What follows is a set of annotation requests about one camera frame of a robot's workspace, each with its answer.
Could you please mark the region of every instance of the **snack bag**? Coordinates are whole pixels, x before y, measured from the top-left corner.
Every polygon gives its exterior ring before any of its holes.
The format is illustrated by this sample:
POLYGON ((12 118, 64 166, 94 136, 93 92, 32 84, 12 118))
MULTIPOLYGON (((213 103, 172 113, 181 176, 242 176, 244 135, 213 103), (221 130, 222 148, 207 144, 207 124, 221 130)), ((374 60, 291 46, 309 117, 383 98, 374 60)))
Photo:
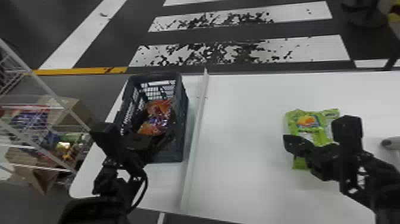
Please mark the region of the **snack bag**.
MULTIPOLYGON (((339 117, 338 109, 323 111, 293 110, 286 113, 286 121, 291 135, 298 135, 310 140, 316 146, 333 142, 330 123, 339 117)), ((294 157, 293 169, 307 169, 304 158, 294 157)))

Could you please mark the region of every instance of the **white table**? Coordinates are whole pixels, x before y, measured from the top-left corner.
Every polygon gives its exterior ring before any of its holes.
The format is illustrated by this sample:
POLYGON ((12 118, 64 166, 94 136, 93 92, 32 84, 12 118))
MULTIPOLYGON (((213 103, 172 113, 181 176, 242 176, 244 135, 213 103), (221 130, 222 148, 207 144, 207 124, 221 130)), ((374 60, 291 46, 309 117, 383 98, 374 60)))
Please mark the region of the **white table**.
MULTIPOLYGON (((191 98, 200 79, 184 78, 191 98)), ((284 114, 339 108, 360 116, 364 148, 399 168, 399 152, 379 146, 400 134, 399 83, 398 71, 210 76, 189 164, 146 166, 149 190, 139 207, 240 223, 374 223, 373 213, 341 195, 337 183, 291 169, 284 114)), ((72 197, 91 196, 103 159, 91 149, 72 197)))

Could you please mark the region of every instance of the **plastic basket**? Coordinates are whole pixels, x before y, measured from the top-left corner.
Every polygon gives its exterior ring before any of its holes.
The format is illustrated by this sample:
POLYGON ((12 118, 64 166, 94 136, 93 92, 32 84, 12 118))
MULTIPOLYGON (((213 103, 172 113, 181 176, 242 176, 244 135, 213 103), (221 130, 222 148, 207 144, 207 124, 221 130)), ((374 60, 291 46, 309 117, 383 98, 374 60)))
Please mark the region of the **plastic basket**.
POLYGON ((157 73, 130 77, 122 96, 123 103, 114 123, 120 127, 121 135, 137 131, 138 124, 143 121, 140 114, 145 109, 146 103, 155 99, 171 99, 170 120, 174 120, 174 124, 169 124, 168 128, 174 129, 174 138, 157 155, 153 156, 152 162, 181 162, 185 145, 189 100, 180 74, 157 73))

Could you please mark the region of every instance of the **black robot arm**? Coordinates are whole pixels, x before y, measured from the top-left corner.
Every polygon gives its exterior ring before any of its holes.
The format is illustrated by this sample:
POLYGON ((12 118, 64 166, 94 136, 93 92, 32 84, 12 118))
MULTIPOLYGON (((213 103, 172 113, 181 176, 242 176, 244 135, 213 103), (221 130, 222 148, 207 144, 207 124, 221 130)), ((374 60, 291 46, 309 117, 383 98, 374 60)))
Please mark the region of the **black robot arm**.
POLYGON ((377 224, 400 223, 400 173, 363 150, 361 119, 336 119, 332 132, 338 144, 315 147, 295 135, 284 135, 283 142, 288 152, 305 158, 315 177, 338 181, 342 194, 371 209, 377 224))
POLYGON ((139 205, 147 190, 148 178, 143 168, 173 140, 174 132, 158 136, 130 133, 122 137, 116 125, 99 123, 90 135, 107 156, 94 181, 92 194, 97 196, 68 203, 58 223, 129 223, 127 214, 139 205), (129 174, 128 181, 118 178, 118 170, 129 174))

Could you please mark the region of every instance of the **crosswalk stripe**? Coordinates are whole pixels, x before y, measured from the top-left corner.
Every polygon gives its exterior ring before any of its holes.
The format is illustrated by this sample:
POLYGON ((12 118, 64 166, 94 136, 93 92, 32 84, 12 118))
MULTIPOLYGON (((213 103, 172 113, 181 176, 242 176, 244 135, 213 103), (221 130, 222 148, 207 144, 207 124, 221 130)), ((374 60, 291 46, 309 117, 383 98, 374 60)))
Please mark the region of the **crosswalk stripe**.
POLYGON ((186 4, 196 4, 201 2, 216 2, 216 1, 226 1, 226 0, 165 0, 163 6, 186 5, 186 4))
MULTIPOLYGON (((354 60, 354 64, 358 69, 375 69, 383 68, 388 61, 388 59, 354 60)), ((397 60, 394 67, 400 67, 400 60, 397 60)))
POLYGON ((348 61, 340 35, 140 46, 129 66, 348 61))
POLYGON ((127 0, 103 0, 39 69, 70 69, 127 0))
POLYGON ((332 19, 326 1, 157 17, 149 32, 332 19))

